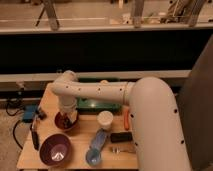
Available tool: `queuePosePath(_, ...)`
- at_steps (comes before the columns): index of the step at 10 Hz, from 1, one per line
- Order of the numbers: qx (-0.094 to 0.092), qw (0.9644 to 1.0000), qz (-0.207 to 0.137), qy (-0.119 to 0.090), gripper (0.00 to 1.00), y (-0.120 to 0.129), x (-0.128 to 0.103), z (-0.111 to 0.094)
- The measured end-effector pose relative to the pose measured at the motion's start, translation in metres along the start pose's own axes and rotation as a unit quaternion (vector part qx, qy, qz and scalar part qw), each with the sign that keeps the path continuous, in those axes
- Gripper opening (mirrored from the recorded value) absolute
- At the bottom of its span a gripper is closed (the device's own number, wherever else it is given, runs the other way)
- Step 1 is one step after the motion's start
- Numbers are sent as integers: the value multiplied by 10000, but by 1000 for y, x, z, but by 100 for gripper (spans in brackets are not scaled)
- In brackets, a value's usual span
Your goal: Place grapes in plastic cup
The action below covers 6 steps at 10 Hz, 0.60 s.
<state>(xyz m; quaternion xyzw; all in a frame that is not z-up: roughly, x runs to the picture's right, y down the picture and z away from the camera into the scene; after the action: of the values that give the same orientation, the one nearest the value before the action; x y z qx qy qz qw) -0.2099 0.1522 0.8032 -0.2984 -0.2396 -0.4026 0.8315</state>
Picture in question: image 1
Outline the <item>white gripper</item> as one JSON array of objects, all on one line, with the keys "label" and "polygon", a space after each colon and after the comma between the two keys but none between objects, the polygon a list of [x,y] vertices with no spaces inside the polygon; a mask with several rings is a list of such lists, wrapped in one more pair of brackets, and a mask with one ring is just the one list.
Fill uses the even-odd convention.
[{"label": "white gripper", "polygon": [[62,115],[66,115],[71,122],[77,120],[77,99],[73,96],[65,96],[59,98],[59,111]]}]

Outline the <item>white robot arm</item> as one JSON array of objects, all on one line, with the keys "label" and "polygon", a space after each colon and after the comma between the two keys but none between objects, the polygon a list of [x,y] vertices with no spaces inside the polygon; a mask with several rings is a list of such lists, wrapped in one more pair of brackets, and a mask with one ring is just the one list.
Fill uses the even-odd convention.
[{"label": "white robot arm", "polygon": [[139,171],[191,171],[180,114],[169,85],[157,77],[136,82],[80,83],[70,70],[52,83],[59,110],[77,97],[127,105]]}]

